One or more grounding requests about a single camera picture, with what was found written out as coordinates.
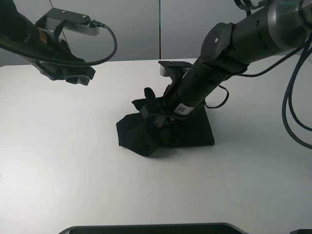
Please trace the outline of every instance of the wire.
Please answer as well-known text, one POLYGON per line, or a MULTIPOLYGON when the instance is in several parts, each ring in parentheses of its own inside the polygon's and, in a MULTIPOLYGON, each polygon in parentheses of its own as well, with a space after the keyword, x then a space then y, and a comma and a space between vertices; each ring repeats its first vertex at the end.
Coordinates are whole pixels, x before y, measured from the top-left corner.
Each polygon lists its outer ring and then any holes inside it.
POLYGON ((224 101, 223 101, 220 105, 218 105, 218 106, 207 106, 207 105, 206 105, 206 107, 207 107, 208 109, 217 109, 217 108, 220 108, 220 107, 224 106, 225 103, 229 100, 229 97, 230 97, 230 92, 229 92, 229 90, 227 90, 227 89, 226 89, 225 87, 223 87, 222 85, 218 85, 218 87, 221 88, 221 89, 224 89, 224 90, 226 91, 226 97, 225 97, 224 101))
MULTIPOLYGON (((308 49, 309 49, 310 44, 311 44, 311 41, 312 41, 312 35, 310 35, 308 41, 309 41, 310 43, 307 43, 307 44, 305 45, 304 50, 303 50, 303 52, 302 52, 302 56, 300 57, 300 59, 303 60, 303 61, 302 61, 303 63, 304 63, 304 61, 306 60, 306 58, 308 58, 308 56, 309 56, 309 55, 308 55, 308 49)), ((296 115, 296 113, 295 113, 295 111, 294 111, 294 109, 293 109, 293 86, 294 86, 294 82, 295 82, 295 80, 293 81, 293 84, 292 84, 292 87, 291 87, 291 90, 290 90, 290 93, 289 93, 289 96, 288 96, 289 110, 290 110, 290 112, 291 112, 291 115, 292 115, 293 119, 295 120, 295 122, 296 122, 300 127, 304 128, 305 130, 308 130, 308 131, 312 132, 312 128, 310 128, 310 127, 306 126, 305 124, 303 124, 303 123, 298 119, 298 117, 297 117, 297 115, 296 115)))
POLYGON ((283 118, 283 123, 284 126, 286 128, 287 133, 300 145, 307 147, 309 149, 312 149, 312 145, 302 141, 301 139, 299 139, 295 133, 293 133, 293 131, 291 130, 289 124, 288 124, 288 120, 287 120, 287 115, 286 115, 286 106, 287 106, 287 100, 289 99, 289 97, 292 95, 292 90, 293 90, 293 85, 294 82, 297 78, 297 75, 299 73, 300 68, 302 67, 303 63, 305 62, 305 60, 308 58, 308 56, 312 53, 312 49, 310 49, 307 53, 303 53, 293 71, 291 80, 287 86, 285 95, 284 95, 284 99, 283 99, 283 105, 282 105, 282 118, 283 118))
POLYGON ((112 53, 107 56, 106 58, 103 58, 101 60, 98 61, 93 61, 93 62, 73 62, 73 61, 67 61, 67 60, 61 60, 61 59, 55 59, 55 58, 49 58, 49 57, 43 57, 43 56, 39 56, 39 55, 34 55, 25 51, 21 51, 18 49, 14 49, 10 46, 4 45, 4 44, 0 44, 0 48, 10 51, 14 54, 18 54, 30 59, 34 59, 34 60, 39 60, 39 61, 43 61, 43 62, 47 62, 47 63, 51 63, 51 64, 57 64, 57 65, 62 65, 62 66, 72 66, 72 67, 89 67, 89 66, 95 66, 95 65, 99 65, 102 63, 107 62, 108 60, 110 60, 116 53, 117 51, 117 39, 116 36, 114 34, 114 32, 105 24, 100 24, 99 27, 103 27, 105 28, 111 35, 114 41, 114 49, 112 51, 112 53))
POLYGON ((283 63, 284 61, 286 61, 287 59, 289 59, 291 56, 295 55, 296 53, 298 53, 300 50, 302 50, 303 47, 305 47, 307 45, 307 42, 305 42, 303 45, 301 45, 300 47, 298 47, 297 49, 291 51, 289 54, 287 54, 286 56, 284 56, 282 59, 280 59, 279 61, 277 61, 275 64, 273 64, 271 67, 265 69, 264 71, 257 73, 257 74, 240 74, 237 75, 239 77, 259 77, 263 74, 266 74, 267 72, 269 72, 270 70, 272 70, 273 68, 277 67, 278 65, 280 65, 281 63, 283 63))
POLYGON ((283 104, 282 104, 282 119, 283 119, 283 124, 285 126, 285 129, 287 131, 287 133, 291 136, 291 138, 293 138, 293 140, 295 140, 297 143, 299 143, 300 145, 308 148, 308 149, 312 149, 312 145, 302 141, 301 139, 299 139, 296 134, 291 130, 289 124, 288 124, 288 120, 287 120, 287 114, 286 114, 286 107, 287 107, 287 102, 289 105, 289 109, 290 109, 290 113, 293 117, 293 119, 295 120, 295 122, 302 128, 304 128, 305 130, 308 131, 312 131, 312 128, 304 125, 297 117, 294 109, 293 109, 293 86, 295 83, 295 80, 297 78, 297 75, 299 73, 300 68, 302 67, 303 63, 305 62, 305 60, 312 54, 312 49, 309 49, 310 45, 312 43, 312 34, 310 34, 309 39, 303 43, 301 46, 299 46, 297 49, 293 50, 292 52, 290 52, 288 55, 284 56, 282 59, 280 59, 278 62, 276 62, 275 64, 273 64, 272 66, 270 66, 269 68, 267 68, 266 70, 257 73, 257 74, 240 74, 238 76, 241 77, 258 77, 261 76, 267 72, 269 72, 270 70, 272 70, 273 68, 277 67, 278 65, 280 65, 281 63, 283 63, 284 61, 286 61, 287 59, 289 59, 291 56, 295 55, 296 53, 298 53, 300 50, 303 49, 303 52, 299 58, 299 61, 293 71, 292 77, 289 81, 288 87, 286 89, 284 98, 283 98, 283 104))
POLYGON ((246 11, 247 17, 252 14, 251 10, 264 7, 270 3, 270 0, 261 0, 258 5, 254 5, 251 0, 234 0, 237 7, 241 10, 246 11))

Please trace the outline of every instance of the white tabletop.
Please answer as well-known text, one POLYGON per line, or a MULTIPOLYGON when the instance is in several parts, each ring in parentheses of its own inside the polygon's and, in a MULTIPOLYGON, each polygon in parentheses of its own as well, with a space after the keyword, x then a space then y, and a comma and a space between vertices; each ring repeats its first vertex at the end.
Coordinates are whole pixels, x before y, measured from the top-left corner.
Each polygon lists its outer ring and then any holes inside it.
MULTIPOLYGON (((251 234, 312 228, 312 151, 288 136, 281 118, 297 60, 223 83, 228 103, 208 110, 215 146, 160 149, 153 158, 119 147, 116 122, 136 112, 131 101, 143 98, 145 87, 162 95, 170 79, 159 75, 157 61, 97 66, 87 87, 50 81, 30 65, 0 68, 0 233, 211 222, 251 234)), ((294 88, 295 110, 307 125, 311 76, 307 62, 294 88)), ((216 90, 206 101, 224 97, 216 90)), ((294 129, 312 143, 311 134, 294 129)))

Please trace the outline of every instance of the sticker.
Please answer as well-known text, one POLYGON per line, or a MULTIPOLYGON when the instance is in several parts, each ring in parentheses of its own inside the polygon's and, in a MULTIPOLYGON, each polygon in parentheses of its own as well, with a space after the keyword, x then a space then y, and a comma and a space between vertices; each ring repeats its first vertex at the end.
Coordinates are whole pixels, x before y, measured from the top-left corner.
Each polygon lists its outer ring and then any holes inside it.
POLYGON ((39 38, 40 38, 40 40, 41 40, 44 44, 47 43, 47 36, 46 36, 45 33, 44 33, 43 31, 41 31, 41 30, 39 30, 39 38))
POLYGON ((181 103, 178 105, 178 107, 175 109, 175 113, 181 116, 187 116, 190 112, 192 112, 195 109, 195 107, 189 107, 181 103))

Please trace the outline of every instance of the black cloth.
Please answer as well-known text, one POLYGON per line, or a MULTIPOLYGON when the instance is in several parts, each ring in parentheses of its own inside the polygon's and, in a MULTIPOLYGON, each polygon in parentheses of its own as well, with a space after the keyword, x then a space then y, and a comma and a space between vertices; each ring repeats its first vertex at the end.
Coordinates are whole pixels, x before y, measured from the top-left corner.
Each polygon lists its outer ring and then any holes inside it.
MULTIPOLYGON (((135 100, 140 110, 147 101, 135 100)), ((186 120, 161 129, 154 124, 154 117, 144 119, 141 113, 125 116, 117 123, 119 146, 141 155, 150 156, 156 148, 210 146, 214 136, 204 107, 193 111, 186 120)))

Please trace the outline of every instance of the barcode label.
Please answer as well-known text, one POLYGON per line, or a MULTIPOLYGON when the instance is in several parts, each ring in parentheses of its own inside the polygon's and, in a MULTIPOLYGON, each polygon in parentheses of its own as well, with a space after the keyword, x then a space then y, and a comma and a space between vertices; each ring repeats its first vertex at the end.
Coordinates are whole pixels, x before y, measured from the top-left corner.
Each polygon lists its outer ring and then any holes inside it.
POLYGON ((181 103, 174 112, 181 116, 187 116, 193 109, 195 109, 195 107, 189 107, 181 103))

